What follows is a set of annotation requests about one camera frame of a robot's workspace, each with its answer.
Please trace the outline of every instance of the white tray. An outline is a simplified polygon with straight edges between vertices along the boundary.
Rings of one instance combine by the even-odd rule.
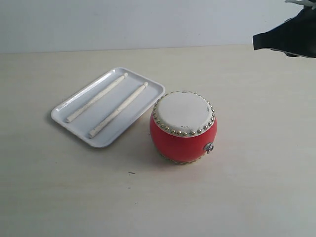
[[[124,73],[128,73],[127,78],[78,116],[74,121],[71,123],[66,122],[66,118],[70,114],[87,103],[91,98]],[[112,111],[116,109],[131,93],[133,93],[145,82],[148,82],[147,88],[113,121],[104,127],[99,134],[97,134],[94,138],[89,138],[89,131],[112,113]],[[89,145],[96,148],[103,148],[110,145],[115,139],[117,139],[164,93],[165,88],[163,85],[128,69],[114,68],[54,108],[51,112],[51,117],[61,126]]]

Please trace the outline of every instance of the wall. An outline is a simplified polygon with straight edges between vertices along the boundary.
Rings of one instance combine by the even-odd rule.
[[[282,0],[0,0],[0,53],[252,43]]]

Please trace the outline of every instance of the drum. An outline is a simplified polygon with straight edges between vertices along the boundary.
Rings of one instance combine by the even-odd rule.
[[[158,99],[150,117],[152,141],[175,163],[196,161],[213,150],[217,119],[213,106],[200,95],[177,91]]]

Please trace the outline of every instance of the drumhead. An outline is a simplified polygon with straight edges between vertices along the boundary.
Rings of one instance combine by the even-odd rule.
[[[154,107],[156,123],[173,135],[196,136],[214,123],[212,105],[196,93],[179,91],[166,95]]]

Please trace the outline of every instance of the white drumstick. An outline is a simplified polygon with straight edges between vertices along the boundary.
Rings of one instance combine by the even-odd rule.
[[[106,125],[108,125],[122,110],[124,110],[146,87],[148,82],[142,84],[137,90],[135,90],[120,106],[118,106],[109,116],[100,122],[93,130],[89,132],[89,137],[93,138],[97,135]]]
[[[81,115],[84,111],[86,111],[91,105],[93,105],[95,102],[97,102],[99,99],[101,99],[103,96],[105,96],[110,90],[112,90],[115,86],[117,86],[123,79],[125,79],[128,76],[128,73],[124,73],[122,76],[120,76],[118,79],[116,79],[114,82],[112,82],[110,85],[108,85],[104,90],[99,92],[96,96],[94,96],[89,102],[87,102],[85,105],[83,105],[81,108],[76,110],[72,115],[66,118],[66,122],[70,123],[73,120],[75,120],[79,115]]]

